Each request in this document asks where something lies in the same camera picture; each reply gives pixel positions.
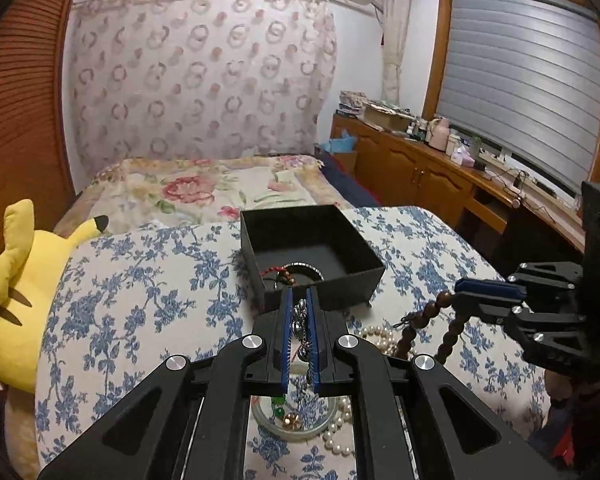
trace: gray roller blind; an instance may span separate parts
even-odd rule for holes
[[[437,112],[574,190],[600,129],[600,30],[566,0],[452,0]]]

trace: open box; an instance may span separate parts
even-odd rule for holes
[[[319,269],[324,280],[315,286],[325,310],[368,304],[384,273],[382,261],[334,205],[242,211],[240,244],[260,312],[280,307],[282,286],[274,289],[274,281],[260,275],[270,267],[303,262]],[[314,283],[294,277],[297,301]]]

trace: wooden desk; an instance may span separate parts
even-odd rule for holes
[[[458,166],[443,152],[421,142],[379,132],[360,120],[334,115],[331,137],[340,137],[342,130],[358,138],[356,180],[383,205],[423,207],[460,234],[466,212],[499,235],[505,234],[511,219],[520,216],[514,212],[515,197],[506,191],[503,182],[491,180],[482,171]],[[574,252],[584,252],[583,243],[551,220],[545,211],[526,202],[523,206],[558,233]]]

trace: pikachu plush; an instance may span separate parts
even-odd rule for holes
[[[34,393],[46,317],[73,249],[99,236],[109,223],[97,216],[68,238],[34,230],[33,202],[25,199],[4,212],[0,255],[0,381]]]

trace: tablecloth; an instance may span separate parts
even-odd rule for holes
[[[371,308],[343,312],[351,332],[396,323],[462,276],[494,269],[431,213],[416,207],[344,214],[386,264]],[[240,224],[157,228],[101,237],[78,247],[53,301],[40,354],[36,431],[51,461],[170,354],[216,354],[248,334],[255,312],[240,252]],[[434,354],[450,315],[418,331]],[[472,319],[446,367],[526,437],[548,409],[542,370],[522,361],[501,327]],[[351,426],[339,438],[352,442]],[[356,480],[355,458],[324,449],[320,436],[290,443],[250,417],[245,480]]]

